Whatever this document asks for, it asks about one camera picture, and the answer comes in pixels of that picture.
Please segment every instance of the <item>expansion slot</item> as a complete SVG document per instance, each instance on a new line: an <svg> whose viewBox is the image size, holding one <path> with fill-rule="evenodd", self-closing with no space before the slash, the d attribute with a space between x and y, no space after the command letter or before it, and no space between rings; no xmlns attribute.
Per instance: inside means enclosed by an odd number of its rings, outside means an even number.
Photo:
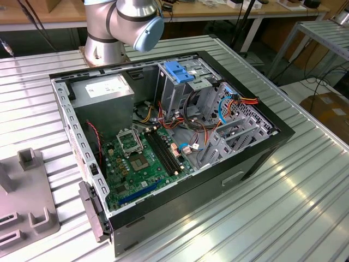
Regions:
<svg viewBox="0 0 349 262"><path fill-rule="evenodd" d="M126 196L125 198L122 198L119 200L119 205L125 204L127 202L131 202L132 200L139 198L140 196L149 193L150 191L153 191L156 189L156 187L158 186L158 183L161 182L160 180L157 180L154 184L151 184L148 187L144 187L143 189L137 191L136 193L133 193L132 195Z"/></svg>
<svg viewBox="0 0 349 262"><path fill-rule="evenodd" d="M161 164L166 169L168 175L178 175L182 168L177 163L175 157L167 149L160 136L156 132L150 131L145 133L145 137Z"/></svg>

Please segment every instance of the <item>aluminum slotted table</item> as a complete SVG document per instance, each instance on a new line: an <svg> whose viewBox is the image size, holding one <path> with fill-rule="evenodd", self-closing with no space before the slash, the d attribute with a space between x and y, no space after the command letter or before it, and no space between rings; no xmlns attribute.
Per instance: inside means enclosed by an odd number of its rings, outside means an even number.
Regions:
<svg viewBox="0 0 349 262"><path fill-rule="evenodd" d="M345 261L349 255L348 146L219 39L164 40L132 61L208 51L296 134L253 177L125 252L118 261ZM86 68L79 51L0 61L0 159L42 151L59 232L3 261L113 261L96 243L78 194L81 176L47 75Z"/></svg>
<svg viewBox="0 0 349 262"><path fill-rule="evenodd" d="M327 47L330 51L334 52L334 56L330 59L327 65L322 69L322 72L326 72L336 58L336 54L349 61L349 27L343 27L333 21L311 21L311 22L297 22L284 44L280 48L278 54L273 60L270 70L268 72L268 78L273 76L279 62L285 55L288 47L293 42L298 32L305 34L301 44L294 52L290 61L293 60L302 51L305 44L309 39L317 41L319 44Z"/></svg>

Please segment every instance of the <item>yellow cable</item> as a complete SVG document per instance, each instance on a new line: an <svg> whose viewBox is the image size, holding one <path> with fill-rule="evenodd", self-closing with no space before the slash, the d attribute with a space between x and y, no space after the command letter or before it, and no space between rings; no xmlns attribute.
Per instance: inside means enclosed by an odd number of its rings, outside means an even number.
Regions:
<svg viewBox="0 0 349 262"><path fill-rule="evenodd" d="M256 100L257 98L244 98L244 97L241 97L242 99L244 99L244 100L251 100L251 101L254 101L254 100Z"/></svg>
<svg viewBox="0 0 349 262"><path fill-rule="evenodd" d="M154 108L153 106L150 106L150 107L149 107L147 117L146 117L145 119L141 120L140 122L142 122L142 123L146 123L146 122L148 122L148 121L149 121L149 119L150 119L150 117L151 117L151 110L152 110L153 108Z"/></svg>

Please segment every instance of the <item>workbench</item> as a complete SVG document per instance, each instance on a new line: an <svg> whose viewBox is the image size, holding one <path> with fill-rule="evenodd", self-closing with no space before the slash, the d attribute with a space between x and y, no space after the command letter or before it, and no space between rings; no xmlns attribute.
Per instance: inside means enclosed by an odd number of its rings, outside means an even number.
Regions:
<svg viewBox="0 0 349 262"><path fill-rule="evenodd" d="M345 261L349 255L349 147L219 39L160 41L132 61L206 50L296 132L249 179L122 254L118 261ZM48 74L86 68L79 51L0 61L0 159L40 149L59 232L5 261L113 261L96 243L78 194L82 180Z"/></svg>
<svg viewBox="0 0 349 262"><path fill-rule="evenodd" d="M302 32L305 34L303 39L303 43L299 45L297 48L298 51L295 51L292 57L297 57L302 49L305 47L305 44L313 39L317 41L319 44L327 47L330 51L333 52L331 58L326 63L326 65L321 69L321 73L325 73L332 63L336 60L337 55L341 56L345 60L349 61L349 28L340 26L334 21L310 21L310 22L298 22L296 23L284 44L280 48L278 54L273 60L272 65L270 66L270 70L268 72L268 77L271 78L273 73L278 67L281 59L286 53L288 47L294 41L298 32Z"/></svg>
<svg viewBox="0 0 349 262"><path fill-rule="evenodd" d="M173 18L171 18L168 12L164 12L164 21L190 22L234 20L238 19L239 12L239 8L231 8L222 4L210 8L198 1L195 3L177 2L173 5ZM241 52L247 52L262 20L265 18L315 16L316 20L322 20L327 12L329 12L329 9L323 5L320 5L317 9L290 11L279 5L276 0L270 0L270 2L263 5L261 9L251 11L249 19L254 19L254 22L246 36ZM49 14L40 13L38 15L46 29L87 26L85 7L80 0L62 0ZM20 8L7 7L5 11L0 11L0 32L34 29L35 27L29 23Z"/></svg>

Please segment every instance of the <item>blue drive bay latch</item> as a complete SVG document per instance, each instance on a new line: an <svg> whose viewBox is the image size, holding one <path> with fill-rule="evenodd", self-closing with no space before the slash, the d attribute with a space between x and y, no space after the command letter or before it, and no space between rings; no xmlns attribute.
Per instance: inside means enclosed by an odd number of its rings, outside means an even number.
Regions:
<svg viewBox="0 0 349 262"><path fill-rule="evenodd" d="M176 78L178 83L185 83L194 80L194 77L184 69L177 61L164 63L165 68L169 73Z"/></svg>

